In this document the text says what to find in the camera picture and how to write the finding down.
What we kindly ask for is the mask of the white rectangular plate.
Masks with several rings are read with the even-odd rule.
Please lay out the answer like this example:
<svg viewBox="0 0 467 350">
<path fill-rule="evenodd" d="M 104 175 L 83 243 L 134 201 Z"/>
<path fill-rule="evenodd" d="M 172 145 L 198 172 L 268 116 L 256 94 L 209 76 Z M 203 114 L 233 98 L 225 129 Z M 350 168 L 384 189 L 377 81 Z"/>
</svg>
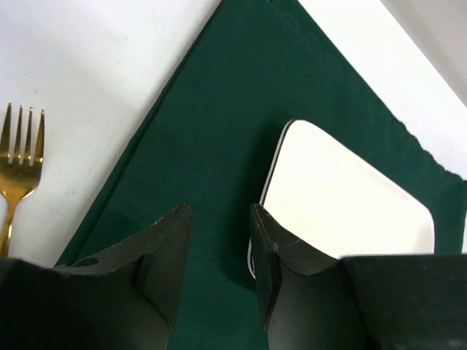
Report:
<svg viewBox="0 0 467 350">
<path fill-rule="evenodd" d="M 332 258 L 434 252 L 429 210 L 306 120 L 282 129 L 259 203 Z"/>
</svg>

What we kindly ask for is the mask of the dark green cloth napkin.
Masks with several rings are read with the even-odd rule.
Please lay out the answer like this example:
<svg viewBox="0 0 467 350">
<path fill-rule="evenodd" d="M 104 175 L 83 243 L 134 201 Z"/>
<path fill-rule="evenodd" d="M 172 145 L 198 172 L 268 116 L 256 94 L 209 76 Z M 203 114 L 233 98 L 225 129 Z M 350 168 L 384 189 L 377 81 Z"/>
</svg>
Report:
<svg viewBox="0 0 467 350">
<path fill-rule="evenodd" d="M 432 215 L 436 251 L 463 245 L 466 183 L 396 119 L 297 1 L 222 1 L 143 120 L 59 263 L 193 210 L 170 349 L 266 349 L 247 270 L 249 210 L 281 130 L 322 128 Z"/>
</svg>

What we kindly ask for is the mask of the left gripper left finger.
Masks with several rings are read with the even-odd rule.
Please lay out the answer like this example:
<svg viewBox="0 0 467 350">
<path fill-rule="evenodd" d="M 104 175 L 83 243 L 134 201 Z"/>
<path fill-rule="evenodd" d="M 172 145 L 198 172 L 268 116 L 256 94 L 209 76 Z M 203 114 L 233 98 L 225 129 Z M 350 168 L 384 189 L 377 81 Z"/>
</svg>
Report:
<svg viewBox="0 0 467 350">
<path fill-rule="evenodd" d="M 3 349 L 165 349 L 177 322 L 192 214 L 155 224 L 73 265 L 1 260 Z"/>
</svg>

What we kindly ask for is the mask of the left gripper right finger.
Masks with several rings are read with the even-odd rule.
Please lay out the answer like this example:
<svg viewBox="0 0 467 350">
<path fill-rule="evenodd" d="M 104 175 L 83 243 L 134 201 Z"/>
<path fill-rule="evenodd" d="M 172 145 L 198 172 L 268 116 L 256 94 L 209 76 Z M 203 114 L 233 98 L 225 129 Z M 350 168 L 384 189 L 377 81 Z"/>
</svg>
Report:
<svg viewBox="0 0 467 350">
<path fill-rule="evenodd" d="M 466 256 L 321 252 L 250 209 L 255 283 L 271 349 L 464 349 Z"/>
</svg>

